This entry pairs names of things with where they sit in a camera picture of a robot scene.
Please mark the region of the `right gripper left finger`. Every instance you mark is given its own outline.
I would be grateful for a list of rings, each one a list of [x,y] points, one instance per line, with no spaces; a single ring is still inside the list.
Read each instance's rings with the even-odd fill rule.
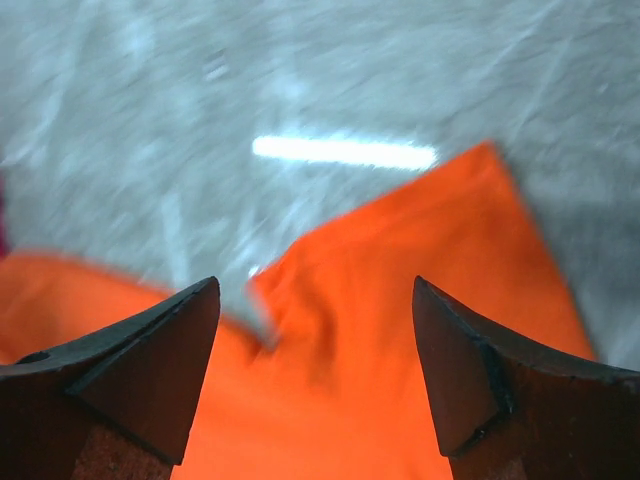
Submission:
[[[220,315],[205,278],[1,369],[5,479],[167,479],[184,459]]]

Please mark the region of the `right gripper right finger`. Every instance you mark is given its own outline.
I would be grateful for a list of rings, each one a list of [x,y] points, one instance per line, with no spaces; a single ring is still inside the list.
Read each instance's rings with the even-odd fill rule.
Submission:
[[[543,345],[417,278],[413,324],[456,479],[636,479],[639,374]]]

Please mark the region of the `orange t shirt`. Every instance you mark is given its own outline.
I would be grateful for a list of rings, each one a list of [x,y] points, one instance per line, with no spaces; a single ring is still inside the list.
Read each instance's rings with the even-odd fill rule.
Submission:
[[[447,479],[412,320],[422,277],[558,350],[595,354],[494,143],[297,240],[249,288],[278,342],[223,315],[177,479]]]

